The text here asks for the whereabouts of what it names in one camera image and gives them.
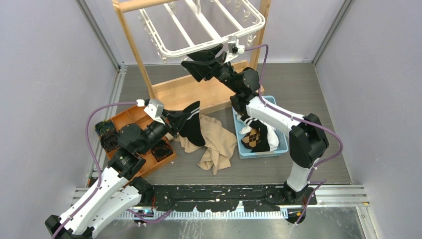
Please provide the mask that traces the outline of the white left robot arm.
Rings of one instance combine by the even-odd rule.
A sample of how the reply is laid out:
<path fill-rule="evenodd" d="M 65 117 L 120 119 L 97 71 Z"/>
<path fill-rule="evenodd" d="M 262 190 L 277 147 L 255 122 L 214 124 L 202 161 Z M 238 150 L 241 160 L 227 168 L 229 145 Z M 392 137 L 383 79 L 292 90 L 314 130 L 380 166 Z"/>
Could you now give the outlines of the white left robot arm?
<path fill-rule="evenodd" d="M 144 107 L 130 108 L 112 118 L 117 130 L 118 148 L 97 181 L 68 210 L 51 215 L 45 225 L 54 239 L 95 239 L 126 210 L 152 202 L 152 186 L 144 176 L 155 171 L 158 162 L 152 148 L 166 141 L 166 134 L 177 136 L 187 128 L 193 110 L 164 110 L 159 120 L 152 119 Z"/>

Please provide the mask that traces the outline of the white plastic clip hanger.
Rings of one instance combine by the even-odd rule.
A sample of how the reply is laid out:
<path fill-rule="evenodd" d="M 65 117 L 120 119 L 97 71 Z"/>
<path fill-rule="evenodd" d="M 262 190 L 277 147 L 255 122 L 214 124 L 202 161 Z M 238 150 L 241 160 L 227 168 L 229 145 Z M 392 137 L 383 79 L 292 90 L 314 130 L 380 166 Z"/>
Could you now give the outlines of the white plastic clip hanger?
<path fill-rule="evenodd" d="M 234 37 L 240 45 L 251 46 L 266 24 L 264 15 L 248 0 L 177 0 L 139 12 L 164 62 L 185 60 L 190 53 L 227 44 Z"/>

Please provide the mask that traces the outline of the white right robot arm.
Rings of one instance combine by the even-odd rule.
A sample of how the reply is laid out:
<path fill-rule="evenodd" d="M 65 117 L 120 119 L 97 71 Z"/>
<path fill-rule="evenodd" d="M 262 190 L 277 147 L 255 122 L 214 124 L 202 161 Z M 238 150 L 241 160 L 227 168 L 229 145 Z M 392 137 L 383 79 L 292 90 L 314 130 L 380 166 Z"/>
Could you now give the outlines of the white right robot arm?
<path fill-rule="evenodd" d="M 264 99 L 258 93 L 261 88 L 258 72 L 251 67 L 237 72 L 222 47 L 219 44 L 191 53 L 181 65 L 197 82 L 218 79 L 234 92 L 230 101 L 238 113 L 261 120 L 288 136 L 293 166 L 281 194 L 288 203 L 297 204 L 304 198 L 312 167 L 329 146 L 320 120 L 314 114 L 292 113 Z"/>

